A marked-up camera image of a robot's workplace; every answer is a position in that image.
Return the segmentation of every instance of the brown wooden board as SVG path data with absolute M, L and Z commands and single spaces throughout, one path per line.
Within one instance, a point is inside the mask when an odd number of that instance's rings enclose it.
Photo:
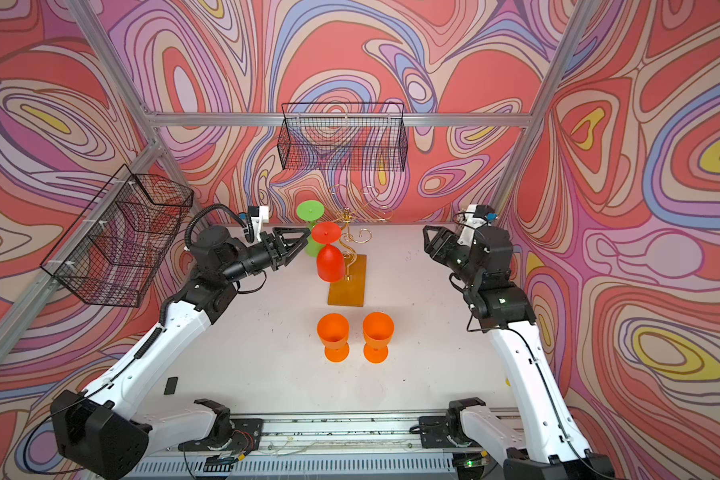
M 365 265 L 366 255 L 358 255 L 357 261 L 349 267 L 349 280 L 346 276 L 331 283 L 328 290 L 328 304 L 340 306 L 363 306 L 365 304 Z

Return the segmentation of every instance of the orange cup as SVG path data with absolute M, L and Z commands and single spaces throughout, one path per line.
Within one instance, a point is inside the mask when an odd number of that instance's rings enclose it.
M 329 313 L 317 322 L 317 336 L 326 346 L 326 358 L 340 362 L 349 355 L 349 322 L 344 315 Z
M 365 337 L 365 348 L 362 352 L 370 363 L 381 363 L 387 359 L 387 344 L 392 340 L 394 322 L 386 313 L 368 314 L 362 322 L 362 334 Z

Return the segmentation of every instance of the black wire basket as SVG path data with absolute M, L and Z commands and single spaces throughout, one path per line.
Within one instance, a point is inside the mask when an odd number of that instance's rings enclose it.
M 400 102 L 282 104 L 284 170 L 404 171 L 408 134 Z
M 89 305 L 139 306 L 192 206 L 189 187 L 128 173 L 125 180 L 110 179 L 120 190 L 72 252 L 48 261 L 67 231 L 40 264 Z

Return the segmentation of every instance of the white table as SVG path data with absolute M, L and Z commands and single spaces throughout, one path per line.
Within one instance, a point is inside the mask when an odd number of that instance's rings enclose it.
M 470 396 L 490 407 L 516 407 L 486 335 L 465 331 L 469 311 L 448 282 L 450 269 L 424 253 L 422 227 L 370 227 L 373 239 L 356 249 L 368 255 L 363 308 L 328 305 L 329 284 L 303 252 L 288 267 L 269 272 L 261 291 L 235 298 L 181 354 L 140 411 L 184 408 L 196 398 L 211 398 L 235 413 L 443 409 Z M 247 279 L 242 288 L 261 279 Z M 389 357 L 379 365 L 362 354 L 362 321 L 373 311 L 394 321 Z M 316 333 L 330 312 L 350 324 L 351 350 L 341 363 L 325 358 Z M 171 376 L 179 377 L 176 393 L 164 396 Z

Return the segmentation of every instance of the metal beam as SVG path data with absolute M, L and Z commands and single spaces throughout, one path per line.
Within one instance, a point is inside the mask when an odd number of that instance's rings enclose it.
M 166 169 L 168 176 L 173 181 L 189 187 L 189 182 L 182 173 L 178 162 L 176 162 L 173 154 L 166 147 L 157 128 L 151 125 L 147 119 L 146 112 L 148 109 L 139 96 L 134 82 L 131 81 L 125 69 L 125 65 L 123 65 L 120 57 L 117 55 L 109 35 L 106 33 L 106 30 L 104 30 L 101 22 L 99 22 L 99 18 L 96 16 L 96 13 L 94 13 L 88 0 L 67 0 L 67 7 L 77 22 L 77 25 L 80 27 L 80 30 L 83 31 L 83 35 L 85 35 L 90 47 L 94 50 L 94 53 L 96 53 L 99 62 L 101 62 L 104 74 L 110 82 L 117 86 L 117 91 L 123 97 L 136 124 L 148 139 L 157 143 L 162 149 L 161 163 Z M 198 209 L 198 203 L 195 202 L 190 212 L 195 213 Z
M 325 117 L 326 114 L 300 114 L 301 117 Z M 386 114 L 353 114 L 353 117 L 386 118 Z M 147 113 L 153 127 L 279 127 L 282 114 L 250 113 Z M 406 127 L 527 127 L 529 114 L 403 114 Z
M 131 164 L 134 172 L 143 172 L 149 169 L 158 154 L 158 148 L 151 142 L 147 148 L 142 150 Z M 87 220 L 97 220 L 108 206 L 114 201 L 117 192 L 122 184 L 116 184 L 106 193 L 98 204 L 91 210 Z M 68 257 L 77 244 L 88 233 L 88 230 L 95 222 L 82 224 L 70 235 L 66 242 L 59 248 L 53 260 L 64 260 Z M 14 302 L 8 312 L 0 319 L 0 364 L 19 341 L 24 332 L 32 324 L 35 317 L 45 308 L 45 304 L 58 290 L 60 284 L 50 275 L 42 270 L 38 272 L 31 285 L 21 294 L 21 297 Z
M 490 199 L 490 205 L 497 212 L 503 211 L 509 200 L 523 161 L 533 146 L 536 134 L 544 124 L 544 117 L 547 115 L 550 105 L 552 105 L 552 98 L 557 92 L 557 87 L 563 81 L 563 75 L 565 75 L 568 64 L 579 46 L 584 30 L 589 24 L 592 14 L 595 13 L 599 6 L 600 0 L 586 0 L 585 2 L 577 2 L 574 7 L 574 12 L 570 16 L 557 51 L 552 57 L 552 62 L 550 62 L 549 71 L 541 82 L 534 106 L 530 110 L 531 122 L 524 131 L 520 132 L 512 155 L 507 162 L 507 167 L 504 168 L 504 173 L 499 180 L 499 185 L 494 192 L 494 196 Z

